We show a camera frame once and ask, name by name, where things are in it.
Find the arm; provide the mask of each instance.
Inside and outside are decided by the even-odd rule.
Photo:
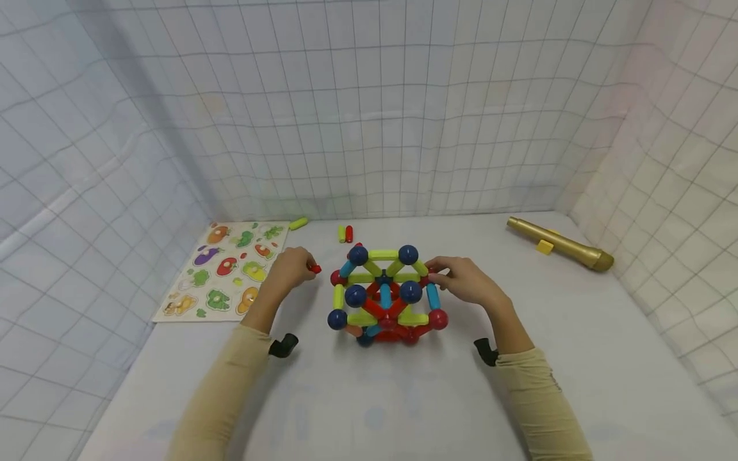
[[[492,323],[500,357],[497,370],[534,461],[589,461],[592,452],[543,352],[518,319],[512,301],[469,258],[437,257],[426,263],[446,275],[431,282],[462,301],[481,305]]]
[[[266,368],[277,310],[294,287],[315,274],[304,248],[287,248],[276,259],[259,295],[202,379],[179,421],[167,461],[216,461],[226,448],[252,385]]]

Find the black handle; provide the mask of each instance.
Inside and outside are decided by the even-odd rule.
[[[272,342],[272,345],[269,346],[269,354],[277,358],[289,357],[298,342],[300,342],[300,340],[297,339],[295,335],[287,333],[282,341],[275,339],[275,341]]]
[[[482,361],[489,365],[490,367],[494,367],[497,364],[497,357],[500,355],[500,353],[497,351],[497,349],[492,350],[492,348],[489,346],[489,338],[481,338],[477,341],[474,341],[474,346],[477,347],[477,352],[479,353],[479,356],[482,358]]]

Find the child's hand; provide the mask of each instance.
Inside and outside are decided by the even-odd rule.
[[[283,297],[287,296],[287,293],[293,288],[301,285],[306,280],[315,278],[315,274],[310,272],[308,267],[316,264],[313,255],[302,246],[285,248],[272,264],[269,275],[261,284],[261,290],[274,290]]]
[[[462,301],[479,304],[485,309],[512,306],[502,288],[468,257],[437,256],[425,265],[435,272],[449,269],[446,275],[428,274],[428,280]]]

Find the grid wall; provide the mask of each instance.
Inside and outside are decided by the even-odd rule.
[[[63,1],[0,1],[0,457],[75,460],[207,225]]]
[[[738,433],[738,1],[655,0],[571,216]]]
[[[650,2],[208,3],[78,14],[193,153],[204,206],[246,220],[551,209],[620,127]]]

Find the beige sleeve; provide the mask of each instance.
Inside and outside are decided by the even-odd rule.
[[[594,459],[541,350],[500,355],[497,369],[534,461]]]
[[[169,445],[167,461],[217,461],[249,390],[266,368],[272,338],[237,326],[190,399]]]

